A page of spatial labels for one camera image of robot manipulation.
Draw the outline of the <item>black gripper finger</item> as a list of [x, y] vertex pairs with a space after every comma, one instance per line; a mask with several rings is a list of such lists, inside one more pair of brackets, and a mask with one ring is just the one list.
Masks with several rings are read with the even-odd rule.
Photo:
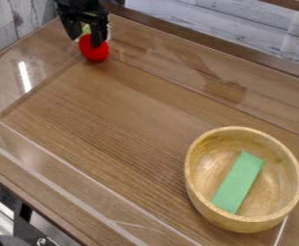
[[80, 21], [68, 14], [60, 15], [60, 21], [69, 39], [75, 40], [83, 33], [83, 26]]
[[89, 23], [89, 40], [91, 46], [99, 47], [108, 37], [108, 17], [96, 16], [93, 21]]

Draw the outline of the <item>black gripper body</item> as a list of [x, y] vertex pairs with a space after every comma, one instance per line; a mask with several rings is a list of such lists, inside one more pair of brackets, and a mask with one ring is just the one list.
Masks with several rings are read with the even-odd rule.
[[99, 0], [53, 0], [61, 17], [75, 19], [79, 14], [107, 14]]

